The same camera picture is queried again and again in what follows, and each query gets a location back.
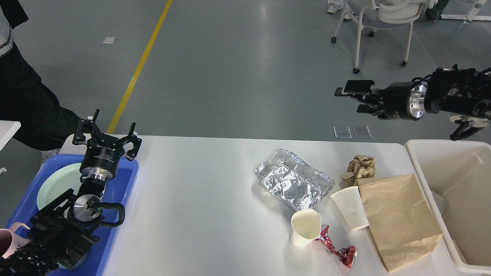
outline person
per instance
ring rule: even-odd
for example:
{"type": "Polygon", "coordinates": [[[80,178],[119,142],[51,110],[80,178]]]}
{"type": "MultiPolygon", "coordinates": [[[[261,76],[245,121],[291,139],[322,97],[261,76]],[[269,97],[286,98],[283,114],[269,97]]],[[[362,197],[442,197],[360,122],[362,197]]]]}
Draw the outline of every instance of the person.
{"type": "Polygon", "coordinates": [[[448,5],[448,0],[438,0],[433,8],[425,10],[426,19],[430,22],[435,22],[443,12],[443,9],[448,5]]]}
{"type": "Polygon", "coordinates": [[[80,118],[60,106],[14,43],[12,29],[27,20],[18,1],[0,0],[0,120],[19,121],[14,139],[40,150],[43,162],[58,153],[80,118]]]}
{"type": "MultiPolygon", "coordinates": [[[[338,10],[344,8],[346,0],[327,0],[327,13],[335,14],[338,10]]],[[[348,10],[351,11],[351,8],[348,4],[346,4],[348,10]]],[[[345,20],[350,20],[351,17],[349,15],[344,16],[345,20]]]]}

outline white plastic bin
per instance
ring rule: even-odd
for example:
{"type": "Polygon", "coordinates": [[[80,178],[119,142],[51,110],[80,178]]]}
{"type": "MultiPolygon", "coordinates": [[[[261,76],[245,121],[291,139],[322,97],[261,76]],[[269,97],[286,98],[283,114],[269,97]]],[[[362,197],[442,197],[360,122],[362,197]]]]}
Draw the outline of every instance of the white plastic bin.
{"type": "Polygon", "coordinates": [[[491,146],[409,140],[406,149],[456,267],[491,274],[491,146]],[[430,190],[448,200],[442,216],[430,190]],[[469,264],[461,260],[452,239],[469,264]]]}

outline crumpled brown paper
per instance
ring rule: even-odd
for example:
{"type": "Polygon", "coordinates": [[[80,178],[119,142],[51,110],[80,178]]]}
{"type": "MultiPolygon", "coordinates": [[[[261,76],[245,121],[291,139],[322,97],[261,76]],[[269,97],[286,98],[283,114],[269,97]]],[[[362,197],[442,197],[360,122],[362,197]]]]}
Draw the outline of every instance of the crumpled brown paper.
{"type": "Polygon", "coordinates": [[[346,172],[341,175],[341,179],[354,183],[358,178],[374,177],[376,171],[375,158],[366,155],[356,155],[348,165],[346,172]]]}
{"type": "Polygon", "coordinates": [[[414,174],[357,179],[355,185],[389,273],[435,250],[442,232],[414,174]]]}

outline white plate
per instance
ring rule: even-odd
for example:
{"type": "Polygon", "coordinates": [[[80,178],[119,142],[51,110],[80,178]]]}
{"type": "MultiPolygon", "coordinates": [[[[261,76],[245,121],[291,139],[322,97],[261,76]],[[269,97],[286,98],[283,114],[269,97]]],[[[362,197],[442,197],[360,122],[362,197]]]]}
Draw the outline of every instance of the white plate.
{"type": "Polygon", "coordinates": [[[80,165],[81,163],[65,166],[46,179],[37,194],[37,208],[43,209],[51,201],[55,200],[68,189],[73,189],[74,194],[80,188],[80,165]]]}

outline white chair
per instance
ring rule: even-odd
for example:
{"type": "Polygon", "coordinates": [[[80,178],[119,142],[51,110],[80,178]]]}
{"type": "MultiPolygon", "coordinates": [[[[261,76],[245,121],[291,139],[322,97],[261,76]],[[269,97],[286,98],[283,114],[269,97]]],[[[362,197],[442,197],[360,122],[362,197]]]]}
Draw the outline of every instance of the white chair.
{"type": "Polygon", "coordinates": [[[360,52],[360,39],[361,30],[364,27],[372,29],[368,36],[373,37],[377,29],[394,29],[409,25],[408,33],[408,45],[406,47],[406,54],[402,66],[406,66],[409,57],[409,46],[411,44],[412,24],[419,18],[421,11],[426,5],[432,8],[437,3],[436,0],[377,0],[379,3],[375,3],[375,0],[348,0],[348,6],[346,6],[341,14],[339,23],[334,30],[331,42],[336,43],[336,35],[343,23],[344,16],[348,15],[353,22],[358,24],[358,33],[356,38],[356,52],[355,52],[355,66],[353,73],[358,74],[360,69],[358,68],[358,58],[360,52]]]}

